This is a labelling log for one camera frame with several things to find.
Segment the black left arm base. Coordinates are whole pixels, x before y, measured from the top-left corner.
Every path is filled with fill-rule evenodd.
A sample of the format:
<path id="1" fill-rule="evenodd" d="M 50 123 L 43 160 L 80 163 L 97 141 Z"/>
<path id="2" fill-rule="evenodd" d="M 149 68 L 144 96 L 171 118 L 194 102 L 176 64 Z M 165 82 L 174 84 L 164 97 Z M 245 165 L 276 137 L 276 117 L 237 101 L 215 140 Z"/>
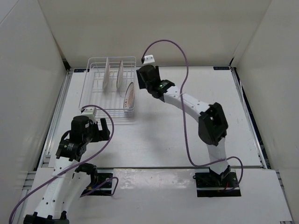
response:
<path id="1" fill-rule="evenodd" d="M 113 177 L 113 173 L 98 173 L 98 182 L 91 186 L 87 187 L 81 195 L 89 193 L 92 189 L 96 188 L 98 185 L 102 184 L 104 181 Z M 89 196 L 109 196 L 112 194 L 112 180 L 105 183 L 100 189 L 95 190 Z"/>

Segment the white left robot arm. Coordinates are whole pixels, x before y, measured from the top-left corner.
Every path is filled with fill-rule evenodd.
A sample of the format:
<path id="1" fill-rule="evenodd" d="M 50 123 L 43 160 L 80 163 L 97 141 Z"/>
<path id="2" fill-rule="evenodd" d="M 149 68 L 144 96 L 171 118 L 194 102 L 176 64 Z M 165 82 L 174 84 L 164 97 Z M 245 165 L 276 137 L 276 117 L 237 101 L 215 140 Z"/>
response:
<path id="1" fill-rule="evenodd" d="M 52 179 L 46 185 L 42 199 L 33 214 L 27 214 L 25 224 L 68 224 L 67 212 L 74 199 L 84 189 L 96 185 L 96 166 L 81 162 L 89 143 L 109 141 L 110 131 L 105 118 L 99 122 L 90 115 L 75 116 L 70 130 L 58 145 Z"/>

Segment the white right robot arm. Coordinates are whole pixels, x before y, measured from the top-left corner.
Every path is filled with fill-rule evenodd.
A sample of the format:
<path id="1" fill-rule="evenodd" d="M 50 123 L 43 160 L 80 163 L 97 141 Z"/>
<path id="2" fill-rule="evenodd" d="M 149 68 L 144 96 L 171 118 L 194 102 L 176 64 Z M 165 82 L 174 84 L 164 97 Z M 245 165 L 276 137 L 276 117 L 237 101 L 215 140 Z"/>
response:
<path id="1" fill-rule="evenodd" d="M 145 65 L 136 73 L 140 89 L 146 89 L 152 97 L 185 111 L 195 119 L 199 138 L 208 149 L 210 182 L 217 187 L 223 185 L 230 173 L 230 165 L 225 150 L 228 123 L 222 106 L 219 103 L 208 104 L 181 93 L 173 82 L 160 78 L 158 66 Z"/>

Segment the white plate orange sun pattern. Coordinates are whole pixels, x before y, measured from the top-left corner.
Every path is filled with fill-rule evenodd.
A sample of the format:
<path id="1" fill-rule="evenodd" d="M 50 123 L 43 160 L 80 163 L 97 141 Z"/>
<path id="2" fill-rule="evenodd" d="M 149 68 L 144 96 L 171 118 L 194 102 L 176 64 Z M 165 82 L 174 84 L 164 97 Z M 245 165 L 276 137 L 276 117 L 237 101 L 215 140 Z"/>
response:
<path id="1" fill-rule="evenodd" d="M 128 85 L 128 88 L 125 93 L 123 108 L 124 109 L 132 109 L 135 103 L 135 85 L 131 82 Z"/>

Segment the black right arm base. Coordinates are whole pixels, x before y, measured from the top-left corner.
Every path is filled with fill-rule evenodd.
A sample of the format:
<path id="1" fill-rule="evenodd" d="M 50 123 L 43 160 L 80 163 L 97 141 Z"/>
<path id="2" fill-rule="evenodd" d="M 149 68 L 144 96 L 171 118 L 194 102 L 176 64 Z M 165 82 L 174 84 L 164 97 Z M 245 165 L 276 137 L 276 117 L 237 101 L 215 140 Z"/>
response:
<path id="1" fill-rule="evenodd" d="M 240 197 L 236 172 L 230 172 L 222 182 L 214 180 L 209 172 L 195 173 L 197 197 Z"/>

